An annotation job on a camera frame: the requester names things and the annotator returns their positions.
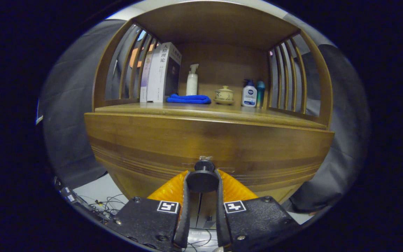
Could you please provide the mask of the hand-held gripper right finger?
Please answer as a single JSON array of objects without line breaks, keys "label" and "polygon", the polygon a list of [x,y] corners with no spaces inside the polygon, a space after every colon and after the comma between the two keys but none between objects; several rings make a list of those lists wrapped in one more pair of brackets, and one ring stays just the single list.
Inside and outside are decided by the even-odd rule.
[{"label": "hand-held gripper right finger", "polygon": [[256,196],[237,179],[217,169],[216,230],[226,252],[269,251],[301,226],[271,196]]}]

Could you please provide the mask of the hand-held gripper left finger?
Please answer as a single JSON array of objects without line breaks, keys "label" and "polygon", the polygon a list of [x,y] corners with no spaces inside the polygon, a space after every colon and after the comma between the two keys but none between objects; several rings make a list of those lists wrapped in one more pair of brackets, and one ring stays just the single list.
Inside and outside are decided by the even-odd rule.
[{"label": "hand-held gripper left finger", "polygon": [[132,197],[107,227],[146,250],[181,252],[189,234],[189,175],[176,175],[148,197]]}]

